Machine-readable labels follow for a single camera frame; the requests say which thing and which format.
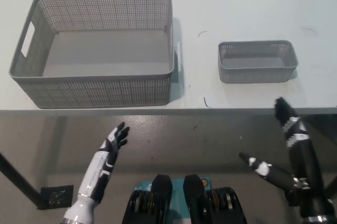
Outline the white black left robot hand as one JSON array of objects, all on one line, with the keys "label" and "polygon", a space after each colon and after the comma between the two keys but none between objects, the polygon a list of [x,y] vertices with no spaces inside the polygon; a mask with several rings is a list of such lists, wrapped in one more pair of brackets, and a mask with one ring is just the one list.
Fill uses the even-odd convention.
[{"label": "white black left robot hand", "polygon": [[125,122],[115,127],[94,154],[84,175],[78,194],[101,203],[105,188],[114,169],[119,149],[127,143],[129,127]]}]

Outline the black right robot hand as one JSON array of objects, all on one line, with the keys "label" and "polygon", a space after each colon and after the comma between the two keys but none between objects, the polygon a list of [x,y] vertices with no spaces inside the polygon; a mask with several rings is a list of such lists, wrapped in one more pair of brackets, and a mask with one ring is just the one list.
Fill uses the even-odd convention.
[{"label": "black right robot hand", "polygon": [[276,99],[274,109],[291,171],[245,152],[239,153],[239,157],[262,179],[283,190],[288,205],[299,208],[303,223],[335,223],[335,210],[326,195],[321,167],[303,119],[283,97]]}]

